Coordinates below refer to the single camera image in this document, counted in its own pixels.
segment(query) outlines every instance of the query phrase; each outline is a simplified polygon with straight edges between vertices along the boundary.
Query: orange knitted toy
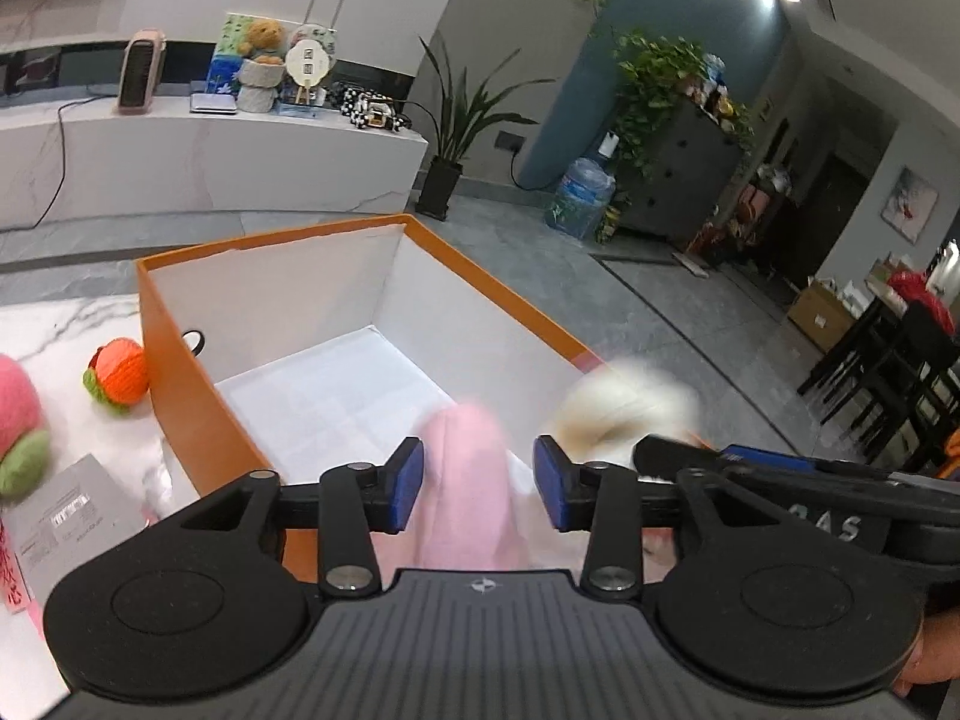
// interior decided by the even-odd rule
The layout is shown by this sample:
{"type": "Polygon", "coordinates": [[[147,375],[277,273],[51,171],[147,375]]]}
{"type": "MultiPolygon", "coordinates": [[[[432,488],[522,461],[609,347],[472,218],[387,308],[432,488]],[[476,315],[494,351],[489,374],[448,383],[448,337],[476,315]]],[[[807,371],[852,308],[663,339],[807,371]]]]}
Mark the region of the orange knitted toy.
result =
{"type": "Polygon", "coordinates": [[[83,374],[83,385],[96,400],[118,410],[136,404],[149,386],[143,347],[130,338],[101,346],[83,374]]]}

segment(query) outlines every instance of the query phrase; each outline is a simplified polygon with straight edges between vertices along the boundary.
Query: red bag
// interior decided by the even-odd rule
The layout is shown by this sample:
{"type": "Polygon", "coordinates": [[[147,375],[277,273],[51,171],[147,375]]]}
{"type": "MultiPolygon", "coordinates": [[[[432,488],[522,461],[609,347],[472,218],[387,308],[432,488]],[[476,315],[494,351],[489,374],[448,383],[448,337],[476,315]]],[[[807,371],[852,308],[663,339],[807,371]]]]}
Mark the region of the red bag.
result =
{"type": "Polygon", "coordinates": [[[907,303],[912,303],[914,300],[923,303],[930,314],[933,314],[933,319],[936,319],[939,326],[944,328],[944,333],[952,337],[956,332],[956,325],[947,306],[944,306],[937,295],[926,288],[926,276],[917,274],[915,271],[900,271],[890,276],[887,284],[907,303]]]}

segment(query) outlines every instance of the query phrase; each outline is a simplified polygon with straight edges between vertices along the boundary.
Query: white plush toy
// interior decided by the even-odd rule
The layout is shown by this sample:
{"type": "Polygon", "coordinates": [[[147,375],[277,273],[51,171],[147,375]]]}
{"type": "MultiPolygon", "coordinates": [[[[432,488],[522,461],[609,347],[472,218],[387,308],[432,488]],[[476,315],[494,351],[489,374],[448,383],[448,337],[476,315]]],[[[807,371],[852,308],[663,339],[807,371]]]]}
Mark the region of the white plush toy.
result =
{"type": "Polygon", "coordinates": [[[632,450],[655,435],[690,442],[696,394],[637,359],[602,365],[566,396],[547,432],[575,463],[603,460],[632,469],[632,450]]]}

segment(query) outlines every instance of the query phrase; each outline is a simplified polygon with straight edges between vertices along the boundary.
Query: teddy bear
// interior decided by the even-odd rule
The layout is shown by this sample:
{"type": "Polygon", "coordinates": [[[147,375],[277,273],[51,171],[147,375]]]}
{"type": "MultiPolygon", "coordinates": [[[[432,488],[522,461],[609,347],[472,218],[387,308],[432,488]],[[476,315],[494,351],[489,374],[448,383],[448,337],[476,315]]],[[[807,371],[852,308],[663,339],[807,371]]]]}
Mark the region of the teddy bear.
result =
{"type": "Polygon", "coordinates": [[[277,19],[253,19],[237,50],[261,65],[282,65],[282,44],[283,25],[277,19]]]}

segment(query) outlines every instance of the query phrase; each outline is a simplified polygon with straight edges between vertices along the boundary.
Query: picture frame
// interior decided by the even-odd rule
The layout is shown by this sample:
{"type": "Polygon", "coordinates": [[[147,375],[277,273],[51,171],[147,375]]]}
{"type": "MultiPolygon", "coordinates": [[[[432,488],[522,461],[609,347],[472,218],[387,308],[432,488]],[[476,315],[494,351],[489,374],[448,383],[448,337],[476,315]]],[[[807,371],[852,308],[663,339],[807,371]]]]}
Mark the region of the picture frame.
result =
{"type": "Polygon", "coordinates": [[[915,244],[933,213],[939,194],[932,184],[904,166],[891,187],[880,216],[915,244]]]}

